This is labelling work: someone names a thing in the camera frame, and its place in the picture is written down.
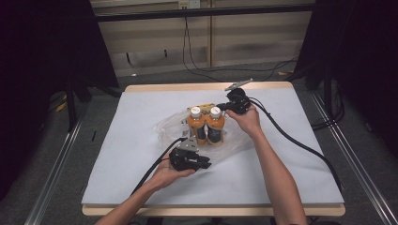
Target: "wooden table edge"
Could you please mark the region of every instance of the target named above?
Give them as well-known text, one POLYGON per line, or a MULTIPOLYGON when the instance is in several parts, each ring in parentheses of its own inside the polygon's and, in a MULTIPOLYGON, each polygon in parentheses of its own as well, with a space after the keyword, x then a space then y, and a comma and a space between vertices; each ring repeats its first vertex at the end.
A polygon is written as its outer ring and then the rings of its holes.
MULTIPOLYGON (((82 211, 86 216, 104 216, 113 207, 83 205, 82 211)), ((312 204, 304 206, 307 216, 311 217, 340 217, 345 213, 343 203, 312 204)), ((143 207, 137 214, 140 217, 272 217, 272 208, 264 206, 251 207, 143 207)))
MULTIPOLYGON (((230 82, 137 84, 126 87, 125 92, 224 90, 230 82)), ((250 82, 243 89, 293 88, 290 82, 250 82)))

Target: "forearm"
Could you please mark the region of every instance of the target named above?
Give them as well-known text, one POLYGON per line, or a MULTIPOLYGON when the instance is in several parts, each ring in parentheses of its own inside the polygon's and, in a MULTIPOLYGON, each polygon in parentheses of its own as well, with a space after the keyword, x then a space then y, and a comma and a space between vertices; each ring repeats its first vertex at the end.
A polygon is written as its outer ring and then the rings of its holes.
POLYGON ((124 202, 122 202, 118 207, 99 220, 96 224, 128 224, 130 219, 138 212, 138 210, 156 190, 156 185, 149 180, 148 182, 144 183, 133 195, 128 197, 124 202))
POLYGON ((262 131, 252 135, 252 139, 278 224, 306 224, 299 191, 291 173, 262 131))

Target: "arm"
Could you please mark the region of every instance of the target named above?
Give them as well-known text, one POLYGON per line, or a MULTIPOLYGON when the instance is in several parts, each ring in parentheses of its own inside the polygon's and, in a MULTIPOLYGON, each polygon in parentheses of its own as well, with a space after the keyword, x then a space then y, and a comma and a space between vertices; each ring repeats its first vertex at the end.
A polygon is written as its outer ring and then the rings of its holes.
POLYGON ((295 180, 270 146, 256 108, 252 105, 244 115, 226 112, 254 142, 277 223, 307 224, 295 180))
POLYGON ((194 170, 176 171, 170 165, 168 156, 169 154, 166 154, 163 157, 163 161, 159 164, 157 170, 148 181, 96 224, 127 224, 153 193, 168 187, 179 177, 185 177, 195 173, 194 170))

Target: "white paper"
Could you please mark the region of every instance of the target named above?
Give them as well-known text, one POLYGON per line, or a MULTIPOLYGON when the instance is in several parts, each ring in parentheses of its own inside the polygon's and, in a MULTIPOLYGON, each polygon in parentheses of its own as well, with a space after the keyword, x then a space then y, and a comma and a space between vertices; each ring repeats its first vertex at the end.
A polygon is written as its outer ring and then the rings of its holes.
MULTIPOLYGON (((321 152, 296 92, 292 88, 245 90, 259 99, 290 136, 321 152)), ((91 173, 82 204, 119 204, 165 150, 153 127, 192 105, 223 103, 223 91, 123 93, 115 118, 91 173)), ((294 176, 303 203, 343 203, 327 165, 288 141, 260 112, 261 125, 278 156, 294 176)), ((240 151, 225 160, 175 181, 155 193, 147 205, 269 204, 255 153, 240 151)))

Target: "juice bottle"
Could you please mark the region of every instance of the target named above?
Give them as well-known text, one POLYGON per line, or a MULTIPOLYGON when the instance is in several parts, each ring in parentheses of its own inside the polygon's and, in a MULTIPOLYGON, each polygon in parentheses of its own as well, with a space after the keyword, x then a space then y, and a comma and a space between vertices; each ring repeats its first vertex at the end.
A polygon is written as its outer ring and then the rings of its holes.
POLYGON ((209 144, 219 145, 223 143, 222 129, 225 124, 225 118, 219 107, 213 107, 210 110, 210 116, 207 117, 207 142, 209 144))
POLYGON ((191 108, 191 114, 188 116, 187 122, 188 126, 190 127, 190 136, 192 137, 194 135, 199 145, 205 144, 206 118, 204 115, 202 115, 202 112, 199 107, 191 108))

